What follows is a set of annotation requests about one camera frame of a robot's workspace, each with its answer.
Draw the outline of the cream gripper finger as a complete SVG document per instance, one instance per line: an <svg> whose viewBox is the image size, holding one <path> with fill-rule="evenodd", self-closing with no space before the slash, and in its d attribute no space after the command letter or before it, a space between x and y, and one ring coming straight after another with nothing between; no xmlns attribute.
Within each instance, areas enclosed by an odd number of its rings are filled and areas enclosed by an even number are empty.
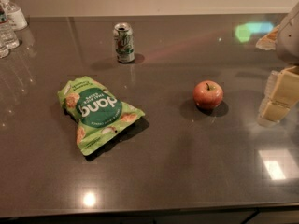
<svg viewBox="0 0 299 224"><path fill-rule="evenodd" d="M264 127L280 123L299 102L299 67L272 71L267 79L257 122Z"/></svg>
<svg viewBox="0 0 299 224"><path fill-rule="evenodd" d="M274 27L268 34L260 38L256 47L262 50L275 50L279 26Z"/></svg>

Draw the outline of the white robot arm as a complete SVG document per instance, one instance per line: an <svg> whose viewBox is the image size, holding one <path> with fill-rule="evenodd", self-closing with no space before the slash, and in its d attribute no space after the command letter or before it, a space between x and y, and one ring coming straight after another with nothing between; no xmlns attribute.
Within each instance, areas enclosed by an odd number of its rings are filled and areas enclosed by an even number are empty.
<svg viewBox="0 0 299 224"><path fill-rule="evenodd" d="M264 127L278 124L299 102L299 3L271 32L256 43L258 49L274 50L288 65L272 71L260 104L258 123Z"/></svg>

